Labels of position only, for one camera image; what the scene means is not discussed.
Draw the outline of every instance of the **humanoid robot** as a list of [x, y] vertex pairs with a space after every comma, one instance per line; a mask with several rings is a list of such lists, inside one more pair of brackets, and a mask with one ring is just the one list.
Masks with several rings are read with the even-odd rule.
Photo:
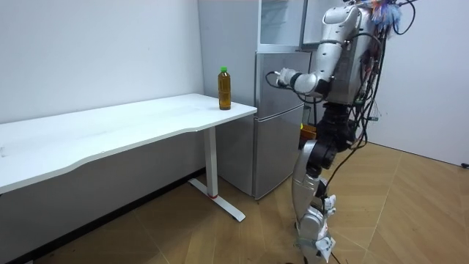
[[[373, 120], [370, 111], [387, 36], [391, 29], [400, 34], [394, 23], [376, 23], [373, 11], [370, 4], [355, 2], [329, 9], [322, 19], [315, 71], [302, 74], [284, 68], [274, 72], [278, 76], [276, 88], [326, 102], [324, 117], [317, 124], [317, 139], [306, 142], [292, 175], [298, 245], [308, 264], [322, 258], [328, 261], [336, 243], [327, 226], [327, 218], [336, 211], [336, 197], [328, 196], [328, 182], [320, 176], [321, 171], [331, 167], [337, 153], [351, 149], [349, 158], [367, 140], [366, 126]], [[361, 135], [357, 138], [358, 129]]]

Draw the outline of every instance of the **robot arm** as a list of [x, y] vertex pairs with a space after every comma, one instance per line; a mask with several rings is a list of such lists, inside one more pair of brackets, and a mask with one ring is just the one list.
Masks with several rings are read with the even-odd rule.
[[294, 91], [306, 96], [326, 98], [344, 44], [357, 30], [360, 16], [361, 11], [356, 6], [334, 7], [328, 10], [322, 20], [322, 40], [317, 49], [316, 71], [302, 74], [284, 68], [279, 73], [278, 84], [289, 85]]

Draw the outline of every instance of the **baseboard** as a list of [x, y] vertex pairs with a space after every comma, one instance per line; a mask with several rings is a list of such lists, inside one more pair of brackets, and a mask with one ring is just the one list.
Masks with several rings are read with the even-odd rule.
[[73, 230], [72, 232], [69, 232], [68, 234], [66, 235], [63, 235], [62, 237], [60, 238], [57, 238], [45, 245], [42, 245], [40, 247], [38, 247], [37, 249], [34, 249], [20, 257], [17, 257], [16, 259], [12, 260], [12, 261], [9, 261], [8, 263], [6, 264], [24, 264], [24, 263], [27, 263], [28, 261], [31, 261], [31, 260], [36, 260], [40, 257], [43, 257], [49, 253], [51, 253], [52, 251], [58, 249], [59, 247], [61, 246], [64, 246], [65, 244], [67, 243], [70, 243], [72, 241], [74, 241], [75, 239], [77, 238], [80, 238], [81, 236], [97, 229], [98, 227], [101, 227], [103, 226], [104, 224], [107, 224], [109, 223], [110, 221], [120, 217], [120, 216], [123, 216], [125, 215], [126, 213], [142, 206], [143, 204], [167, 193], [168, 191], [171, 191], [173, 189], [175, 189], [176, 187], [179, 187], [181, 186], [182, 184], [184, 183], [187, 183], [188, 180], [192, 179], [192, 178], [195, 178], [195, 177], [198, 177], [200, 175], [203, 175], [205, 173], [205, 168], [202, 168], [202, 169], [199, 169], [195, 172], [192, 172], [191, 174], [179, 179], [179, 180], [176, 180], [175, 182], [173, 183], [170, 183], [168, 184], [167, 186], [164, 186], [163, 188], [160, 188], [156, 191], [153, 191], [151, 194], [148, 194], [140, 199], [137, 199], [129, 204], [126, 204], [124, 206], [122, 206], [121, 208], [117, 209], [117, 210], [114, 210], [108, 214], [106, 214], [105, 216], [102, 216], [94, 221], [91, 221], [89, 222], [88, 224], [85, 224], [84, 226], [82, 227], [79, 227], [75, 230]]

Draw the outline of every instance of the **glass cabinet door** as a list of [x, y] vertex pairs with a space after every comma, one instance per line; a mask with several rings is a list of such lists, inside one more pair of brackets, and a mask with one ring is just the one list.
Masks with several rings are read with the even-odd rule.
[[260, 44], [299, 46], [304, 0], [260, 1]]

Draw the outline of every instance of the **white desk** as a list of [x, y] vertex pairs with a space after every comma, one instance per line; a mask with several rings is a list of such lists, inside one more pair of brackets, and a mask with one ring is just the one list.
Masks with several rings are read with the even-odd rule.
[[245, 216], [218, 196], [215, 126], [254, 114], [198, 94], [148, 100], [0, 125], [0, 194], [70, 172], [99, 158], [181, 133], [204, 130], [207, 185], [190, 182], [238, 221]]

